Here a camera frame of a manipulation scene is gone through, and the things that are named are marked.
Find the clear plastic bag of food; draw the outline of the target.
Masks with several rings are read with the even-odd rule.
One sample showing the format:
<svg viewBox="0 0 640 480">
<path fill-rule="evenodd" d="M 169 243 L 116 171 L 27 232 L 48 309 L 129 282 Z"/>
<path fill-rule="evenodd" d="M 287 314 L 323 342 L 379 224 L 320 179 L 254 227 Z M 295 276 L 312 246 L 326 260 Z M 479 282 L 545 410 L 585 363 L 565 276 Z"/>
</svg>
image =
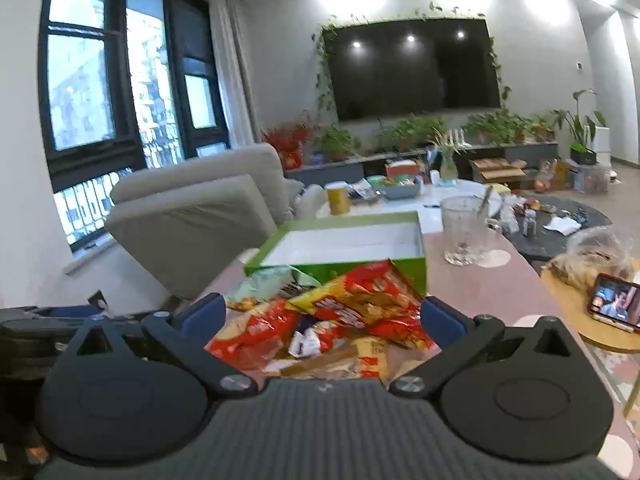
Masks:
<svg viewBox="0 0 640 480">
<path fill-rule="evenodd" d="M 544 270 L 568 286 L 588 292 L 599 274 L 632 282 L 639 261 L 631 255 L 634 243 L 614 226 L 581 230 L 567 239 L 562 254 L 552 258 Z"/>
</svg>

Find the red flower arrangement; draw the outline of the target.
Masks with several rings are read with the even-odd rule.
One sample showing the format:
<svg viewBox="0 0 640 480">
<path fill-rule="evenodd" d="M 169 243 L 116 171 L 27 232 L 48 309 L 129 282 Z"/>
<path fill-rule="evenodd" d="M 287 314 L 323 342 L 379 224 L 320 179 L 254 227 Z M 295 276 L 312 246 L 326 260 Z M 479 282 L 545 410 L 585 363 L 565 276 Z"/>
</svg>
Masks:
<svg viewBox="0 0 640 480">
<path fill-rule="evenodd" d="M 283 169 L 292 170 L 303 165 L 304 146 L 313 134 L 311 120 L 303 118 L 262 130 L 262 140 L 276 150 Z"/>
</svg>

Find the yellow wrapped snack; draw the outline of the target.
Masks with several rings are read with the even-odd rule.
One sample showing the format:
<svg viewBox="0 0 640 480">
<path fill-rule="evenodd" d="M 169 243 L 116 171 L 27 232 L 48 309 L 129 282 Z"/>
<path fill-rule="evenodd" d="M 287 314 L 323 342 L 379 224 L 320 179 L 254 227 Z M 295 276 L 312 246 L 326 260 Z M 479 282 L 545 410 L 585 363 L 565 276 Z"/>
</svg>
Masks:
<svg viewBox="0 0 640 480">
<path fill-rule="evenodd" d="M 262 372 L 297 379 L 379 379 L 390 377 L 388 343 L 378 337 L 354 339 L 348 346 L 303 360 L 274 360 Z"/>
</svg>

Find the white tissue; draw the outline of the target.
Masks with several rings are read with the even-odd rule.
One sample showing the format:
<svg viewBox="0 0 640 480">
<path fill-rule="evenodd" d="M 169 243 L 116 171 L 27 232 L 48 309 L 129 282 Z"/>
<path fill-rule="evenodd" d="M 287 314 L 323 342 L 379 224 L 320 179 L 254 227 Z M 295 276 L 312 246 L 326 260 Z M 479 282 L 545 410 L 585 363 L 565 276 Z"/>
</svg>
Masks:
<svg viewBox="0 0 640 480">
<path fill-rule="evenodd" d="M 582 225 L 570 217 L 554 216 L 544 228 L 550 232 L 557 232 L 563 236 L 571 236 L 582 229 Z"/>
</svg>

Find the small spice jar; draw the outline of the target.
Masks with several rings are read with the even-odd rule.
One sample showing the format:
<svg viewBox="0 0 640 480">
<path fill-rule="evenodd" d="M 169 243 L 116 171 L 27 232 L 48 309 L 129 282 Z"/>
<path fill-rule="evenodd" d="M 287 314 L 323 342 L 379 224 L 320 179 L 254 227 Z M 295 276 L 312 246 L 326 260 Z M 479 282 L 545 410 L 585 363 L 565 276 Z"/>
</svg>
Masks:
<svg viewBox="0 0 640 480">
<path fill-rule="evenodd" d="M 537 211 L 527 208 L 524 210 L 523 235 L 527 238 L 535 237 L 537 233 Z"/>
</svg>

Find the green cardboard box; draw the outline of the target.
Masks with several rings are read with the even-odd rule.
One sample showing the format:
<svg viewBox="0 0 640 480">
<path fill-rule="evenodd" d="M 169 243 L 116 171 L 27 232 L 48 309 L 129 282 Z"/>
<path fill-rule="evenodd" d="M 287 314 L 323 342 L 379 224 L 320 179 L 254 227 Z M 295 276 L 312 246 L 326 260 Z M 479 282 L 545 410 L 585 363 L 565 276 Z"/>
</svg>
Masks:
<svg viewBox="0 0 640 480">
<path fill-rule="evenodd" d="M 426 251 L 415 211 L 286 222 L 244 264 L 244 272 L 292 266 L 325 283 L 383 260 L 397 266 L 418 292 L 426 292 Z"/>
</svg>

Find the white oval coffee table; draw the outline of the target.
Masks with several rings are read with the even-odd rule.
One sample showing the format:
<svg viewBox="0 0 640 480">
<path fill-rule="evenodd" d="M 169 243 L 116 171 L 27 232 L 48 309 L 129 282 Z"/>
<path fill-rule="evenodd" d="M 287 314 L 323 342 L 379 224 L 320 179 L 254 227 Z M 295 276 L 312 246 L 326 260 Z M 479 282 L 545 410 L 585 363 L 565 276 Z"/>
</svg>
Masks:
<svg viewBox="0 0 640 480">
<path fill-rule="evenodd" d="M 419 215 L 420 228 L 423 234 L 442 232 L 442 215 L 439 205 L 447 197 L 475 196 L 483 198 L 485 185 L 459 180 L 455 186 L 422 185 L 418 196 L 408 200 L 386 200 L 381 198 L 375 203 L 351 204 L 349 216 L 362 216 L 363 214 L 391 214 L 392 212 L 416 211 Z"/>
</svg>

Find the smartphone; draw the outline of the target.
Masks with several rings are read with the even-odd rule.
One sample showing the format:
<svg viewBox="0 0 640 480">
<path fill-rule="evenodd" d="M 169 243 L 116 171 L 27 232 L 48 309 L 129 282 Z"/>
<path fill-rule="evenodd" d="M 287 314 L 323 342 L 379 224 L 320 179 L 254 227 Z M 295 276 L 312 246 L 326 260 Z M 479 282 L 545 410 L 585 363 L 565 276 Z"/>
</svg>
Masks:
<svg viewBox="0 0 640 480">
<path fill-rule="evenodd" d="M 628 333 L 639 331 L 639 284 L 601 273 L 594 282 L 587 311 L 597 321 Z"/>
</svg>

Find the blue snack tray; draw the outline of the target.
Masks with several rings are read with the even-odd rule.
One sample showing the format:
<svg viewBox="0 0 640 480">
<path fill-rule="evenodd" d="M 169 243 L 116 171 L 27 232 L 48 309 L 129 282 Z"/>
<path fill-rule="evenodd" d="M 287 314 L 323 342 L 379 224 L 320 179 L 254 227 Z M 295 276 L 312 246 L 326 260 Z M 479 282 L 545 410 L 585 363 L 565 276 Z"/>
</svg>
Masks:
<svg viewBox="0 0 640 480">
<path fill-rule="evenodd" d="M 385 179 L 380 191 L 386 200 L 411 200 L 421 193 L 421 180 L 417 176 L 399 176 Z"/>
</svg>

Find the wall television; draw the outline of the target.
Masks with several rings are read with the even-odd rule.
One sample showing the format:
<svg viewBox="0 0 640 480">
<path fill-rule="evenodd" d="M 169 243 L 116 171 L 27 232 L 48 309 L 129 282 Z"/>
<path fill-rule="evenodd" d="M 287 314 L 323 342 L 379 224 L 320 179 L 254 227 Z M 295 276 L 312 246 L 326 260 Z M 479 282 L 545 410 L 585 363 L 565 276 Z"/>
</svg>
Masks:
<svg viewBox="0 0 640 480">
<path fill-rule="evenodd" d="M 414 18 L 322 32 L 337 118 L 342 122 L 501 104 L 486 21 Z"/>
</svg>

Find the small red white packet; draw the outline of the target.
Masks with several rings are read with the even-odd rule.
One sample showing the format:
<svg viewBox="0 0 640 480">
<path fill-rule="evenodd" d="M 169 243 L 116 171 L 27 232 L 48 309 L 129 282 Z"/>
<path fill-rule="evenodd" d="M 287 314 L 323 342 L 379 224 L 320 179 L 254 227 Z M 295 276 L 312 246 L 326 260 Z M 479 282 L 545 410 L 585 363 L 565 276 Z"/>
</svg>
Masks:
<svg viewBox="0 0 640 480">
<path fill-rule="evenodd" d="M 334 321 L 321 321 L 303 333 L 295 332 L 288 354 L 295 359 L 314 358 L 348 343 L 348 328 Z"/>
</svg>

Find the yellow red snack bag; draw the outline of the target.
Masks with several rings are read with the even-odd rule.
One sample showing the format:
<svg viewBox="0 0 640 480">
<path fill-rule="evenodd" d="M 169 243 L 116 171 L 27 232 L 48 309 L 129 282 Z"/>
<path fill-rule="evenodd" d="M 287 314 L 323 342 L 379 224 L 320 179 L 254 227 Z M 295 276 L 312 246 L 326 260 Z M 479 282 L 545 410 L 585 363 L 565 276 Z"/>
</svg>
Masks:
<svg viewBox="0 0 640 480">
<path fill-rule="evenodd" d="M 365 328 L 416 312 L 421 295 L 390 260 L 367 263 L 285 301 L 285 309 Z"/>
</svg>

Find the glass vase with plant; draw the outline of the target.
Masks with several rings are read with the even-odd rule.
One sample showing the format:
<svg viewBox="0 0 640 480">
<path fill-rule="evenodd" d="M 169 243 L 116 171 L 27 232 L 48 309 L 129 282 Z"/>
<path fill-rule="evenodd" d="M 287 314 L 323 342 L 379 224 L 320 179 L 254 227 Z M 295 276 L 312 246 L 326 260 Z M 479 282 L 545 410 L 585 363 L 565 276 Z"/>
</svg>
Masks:
<svg viewBox="0 0 640 480">
<path fill-rule="evenodd" d="M 433 168 L 439 173 L 439 184 L 441 186 L 456 185 L 459 179 L 459 171 L 454 161 L 454 155 L 458 152 L 457 145 L 444 132 L 436 132 L 433 143 L 436 148 Z"/>
</svg>

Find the yellow canister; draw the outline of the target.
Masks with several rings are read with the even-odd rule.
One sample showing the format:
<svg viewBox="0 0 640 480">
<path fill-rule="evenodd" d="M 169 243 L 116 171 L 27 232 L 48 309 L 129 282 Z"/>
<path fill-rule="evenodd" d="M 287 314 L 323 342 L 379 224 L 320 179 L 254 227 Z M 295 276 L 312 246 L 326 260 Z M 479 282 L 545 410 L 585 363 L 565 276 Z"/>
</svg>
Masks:
<svg viewBox="0 0 640 480">
<path fill-rule="evenodd" d="M 328 183 L 324 190 L 328 199 L 329 210 L 332 216 L 348 214 L 350 211 L 349 184 L 345 181 Z"/>
</svg>

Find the glass mug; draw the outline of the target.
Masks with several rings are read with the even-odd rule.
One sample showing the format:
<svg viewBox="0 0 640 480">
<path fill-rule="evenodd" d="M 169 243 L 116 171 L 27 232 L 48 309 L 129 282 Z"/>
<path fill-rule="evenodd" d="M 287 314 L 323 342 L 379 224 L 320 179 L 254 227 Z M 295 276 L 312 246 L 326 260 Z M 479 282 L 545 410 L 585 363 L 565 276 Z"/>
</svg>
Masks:
<svg viewBox="0 0 640 480">
<path fill-rule="evenodd" d="M 502 235 L 500 222 L 489 214 L 489 200 L 476 196 L 447 197 L 440 203 L 444 258 L 454 266 L 480 262 Z"/>
</svg>

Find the tall potted leafy plant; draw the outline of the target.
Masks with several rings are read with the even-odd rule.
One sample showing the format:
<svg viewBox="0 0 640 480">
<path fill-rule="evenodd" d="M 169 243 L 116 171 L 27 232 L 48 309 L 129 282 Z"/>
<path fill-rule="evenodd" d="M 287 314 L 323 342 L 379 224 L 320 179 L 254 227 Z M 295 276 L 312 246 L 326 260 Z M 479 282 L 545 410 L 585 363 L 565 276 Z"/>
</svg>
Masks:
<svg viewBox="0 0 640 480">
<path fill-rule="evenodd" d="M 552 125 L 560 130 L 567 128 L 572 136 L 570 144 L 570 159 L 580 166 L 594 166 L 597 163 L 597 153 L 593 151 L 592 144 L 597 134 L 597 128 L 606 127 L 606 119 L 600 110 L 595 110 L 591 115 L 580 114 L 580 99 L 585 94 L 597 96 L 593 88 L 575 91 L 572 98 L 575 103 L 575 111 L 552 110 Z"/>
</svg>

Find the black window frame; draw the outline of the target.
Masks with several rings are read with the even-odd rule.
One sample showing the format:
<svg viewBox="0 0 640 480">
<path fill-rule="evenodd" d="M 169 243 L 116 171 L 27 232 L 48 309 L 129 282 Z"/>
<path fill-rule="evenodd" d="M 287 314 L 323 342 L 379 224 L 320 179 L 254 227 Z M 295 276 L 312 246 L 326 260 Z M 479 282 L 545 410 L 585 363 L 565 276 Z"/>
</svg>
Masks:
<svg viewBox="0 0 640 480">
<path fill-rule="evenodd" d="M 122 178 L 230 145 L 206 0 L 43 0 L 38 90 L 70 249 L 102 235 Z"/>
</svg>

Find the pink dotted tablecloth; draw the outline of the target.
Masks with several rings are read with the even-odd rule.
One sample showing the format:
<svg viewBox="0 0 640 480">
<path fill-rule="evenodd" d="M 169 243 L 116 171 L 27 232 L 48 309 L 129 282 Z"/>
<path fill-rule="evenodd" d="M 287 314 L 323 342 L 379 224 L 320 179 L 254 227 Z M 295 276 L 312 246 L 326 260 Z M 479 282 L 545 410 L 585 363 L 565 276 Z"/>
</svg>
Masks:
<svg viewBox="0 0 640 480">
<path fill-rule="evenodd" d="M 568 318 L 561 305 L 536 271 L 502 238 L 498 248 L 510 255 L 510 261 L 498 268 L 452 266 L 442 258 L 445 237 L 425 234 L 427 290 L 466 315 L 491 314 L 510 326 L 531 326 L 541 316 Z M 619 403 L 614 404 L 614 420 L 599 455 L 605 465 L 622 478 L 639 477 L 639 453 L 636 438 L 624 419 Z"/>
</svg>

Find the light green snack bag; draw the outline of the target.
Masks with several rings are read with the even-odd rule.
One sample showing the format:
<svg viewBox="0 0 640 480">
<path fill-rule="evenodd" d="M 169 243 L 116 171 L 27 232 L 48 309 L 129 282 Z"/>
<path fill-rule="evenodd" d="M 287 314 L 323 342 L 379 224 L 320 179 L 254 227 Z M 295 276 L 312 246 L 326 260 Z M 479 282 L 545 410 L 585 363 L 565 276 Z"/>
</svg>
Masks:
<svg viewBox="0 0 640 480">
<path fill-rule="evenodd" d="M 259 269 L 244 278 L 235 289 L 224 293 L 224 302 L 231 310 L 245 312 L 265 302 L 289 300 L 320 285 L 315 278 L 294 266 L 274 266 Z"/>
</svg>

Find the cardboard box on floor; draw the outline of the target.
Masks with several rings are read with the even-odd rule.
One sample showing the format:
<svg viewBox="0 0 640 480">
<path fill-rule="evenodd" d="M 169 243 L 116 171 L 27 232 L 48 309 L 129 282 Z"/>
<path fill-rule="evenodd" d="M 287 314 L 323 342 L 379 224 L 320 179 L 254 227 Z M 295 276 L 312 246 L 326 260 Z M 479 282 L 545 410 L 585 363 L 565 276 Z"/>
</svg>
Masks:
<svg viewBox="0 0 640 480">
<path fill-rule="evenodd" d="M 522 168 L 504 158 L 484 158 L 470 161 L 473 179 L 486 184 L 521 183 L 526 178 Z"/>
</svg>

